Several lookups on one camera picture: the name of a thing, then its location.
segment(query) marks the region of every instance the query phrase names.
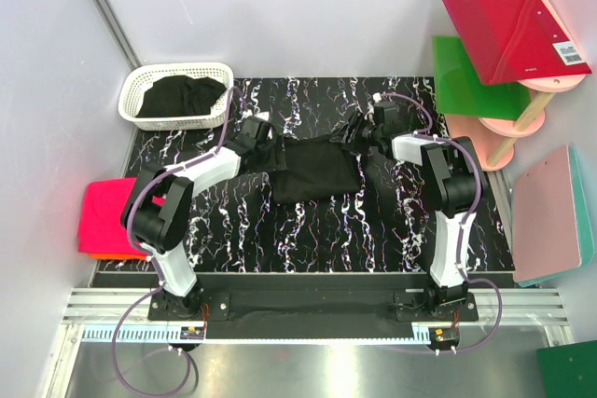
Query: plastic laundry basket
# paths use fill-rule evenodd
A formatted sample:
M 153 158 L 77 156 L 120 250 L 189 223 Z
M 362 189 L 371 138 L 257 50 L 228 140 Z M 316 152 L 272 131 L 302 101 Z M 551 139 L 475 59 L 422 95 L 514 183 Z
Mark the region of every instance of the plastic laundry basket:
M 215 102 L 209 116 L 136 118 L 135 116 L 141 110 L 146 91 L 153 86 L 154 82 L 171 75 L 186 75 L 191 78 L 209 76 L 226 86 L 227 90 L 234 83 L 232 70 L 226 64 L 219 62 L 146 65 L 134 70 L 124 82 L 118 99 L 120 115 L 141 130 L 198 130 L 217 128 L 224 124 L 227 93 Z

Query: marble pattern tablecloth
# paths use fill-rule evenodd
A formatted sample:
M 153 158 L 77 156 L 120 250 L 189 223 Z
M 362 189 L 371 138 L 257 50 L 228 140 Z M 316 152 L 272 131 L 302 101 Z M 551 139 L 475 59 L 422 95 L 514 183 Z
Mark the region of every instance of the marble pattern tablecloth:
M 433 79 L 264 78 L 239 79 L 254 113 L 268 111 L 284 134 L 308 138 L 331 132 L 355 108 L 370 109 L 375 92 L 395 91 L 422 102 L 434 133 L 446 135 L 435 111 Z M 404 131 L 422 127 L 421 113 L 398 102 Z M 239 108 L 231 127 L 238 129 Z M 218 130 L 139 131 L 127 175 L 150 160 L 171 164 L 212 147 Z M 185 238 L 198 272 L 400 272 L 430 262 L 435 214 L 421 197 L 421 171 L 377 150 L 359 159 L 362 189 L 355 195 L 279 206 L 267 174 L 245 175 L 210 188 L 192 205 Z M 479 205 L 471 231 L 469 269 L 513 270 L 512 257 L 492 192 Z M 148 263 L 103 262 L 101 270 L 147 270 Z

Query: white wall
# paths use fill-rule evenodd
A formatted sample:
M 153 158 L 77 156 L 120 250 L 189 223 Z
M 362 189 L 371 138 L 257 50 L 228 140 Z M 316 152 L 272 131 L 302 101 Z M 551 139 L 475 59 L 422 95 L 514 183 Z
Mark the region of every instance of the white wall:
M 236 76 L 432 75 L 441 0 L 110 0 L 145 63 L 219 61 Z
M 593 71 L 597 71 L 597 4 L 591 0 L 550 0 L 566 27 L 582 48 Z M 597 75 L 580 86 L 557 94 L 550 103 L 543 128 L 516 143 L 514 160 L 506 172 L 511 181 L 562 144 L 579 153 L 583 186 L 592 227 L 597 232 Z M 553 282 L 560 290 L 564 309 L 576 341 L 597 339 L 597 262 Z
M 73 286 L 85 186 L 117 177 L 128 68 L 91 0 L 0 0 L 0 396 L 33 397 Z

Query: gray floor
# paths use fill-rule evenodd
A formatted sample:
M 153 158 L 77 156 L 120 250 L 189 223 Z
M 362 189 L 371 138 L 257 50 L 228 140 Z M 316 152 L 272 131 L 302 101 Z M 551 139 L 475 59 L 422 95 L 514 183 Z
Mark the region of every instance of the gray floor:
M 466 328 L 461 345 L 469 345 L 482 336 L 480 329 Z M 503 327 L 480 350 L 440 358 L 397 353 L 381 347 L 203 346 L 192 352 L 199 367 L 199 386 L 193 391 L 190 384 L 178 396 L 542 397 L 535 350 L 546 346 L 544 332 L 528 327 Z M 119 345 L 121 368 L 134 365 L 155 348 Z M 135 387 L 161 393 L 177 385 L 184 368 L 184 361 L 171 353 L 162 353 L 133 368 L 126 377 Z M 79 351 L 67 396 L 135 395 L 115 380 L 109 346 L 88 343 Z

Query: black fabric in basket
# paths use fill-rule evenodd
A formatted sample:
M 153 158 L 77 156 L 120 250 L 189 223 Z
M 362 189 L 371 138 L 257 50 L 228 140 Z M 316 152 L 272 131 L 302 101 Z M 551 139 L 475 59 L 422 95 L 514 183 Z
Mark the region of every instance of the black fabric in basket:
M 284 138 L 287 169 L 270 173 L 274 202 L 327 199 L 361 189 L 355 156 L 331 143 L 329 137 Z
M 209 77 L 166 76 L 145 93 L 137 118 L 209 116 L 225 91 L 226 86 Z

